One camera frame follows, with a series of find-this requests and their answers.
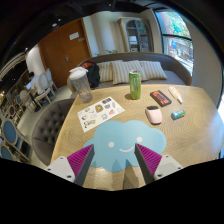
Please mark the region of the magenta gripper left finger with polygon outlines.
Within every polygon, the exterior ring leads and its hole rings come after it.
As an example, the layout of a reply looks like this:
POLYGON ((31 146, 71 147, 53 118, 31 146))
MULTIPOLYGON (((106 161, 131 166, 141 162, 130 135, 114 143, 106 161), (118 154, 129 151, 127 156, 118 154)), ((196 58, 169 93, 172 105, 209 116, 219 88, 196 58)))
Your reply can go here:
POLYGON ((46 168, 46 171, 82 186, 94 154, 94 145, 91 144, 68 157, 59 156, 46 168))

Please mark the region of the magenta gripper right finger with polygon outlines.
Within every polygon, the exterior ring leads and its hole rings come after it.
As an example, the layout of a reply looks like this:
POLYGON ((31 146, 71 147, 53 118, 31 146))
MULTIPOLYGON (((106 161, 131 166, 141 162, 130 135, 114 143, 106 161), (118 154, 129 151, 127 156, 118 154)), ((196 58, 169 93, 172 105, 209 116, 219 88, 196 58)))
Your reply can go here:
POLYGON ((183 168, 170 155, 162 156, 140 144, 135 144, 135 156, 146 184, 159 180, 183 168))

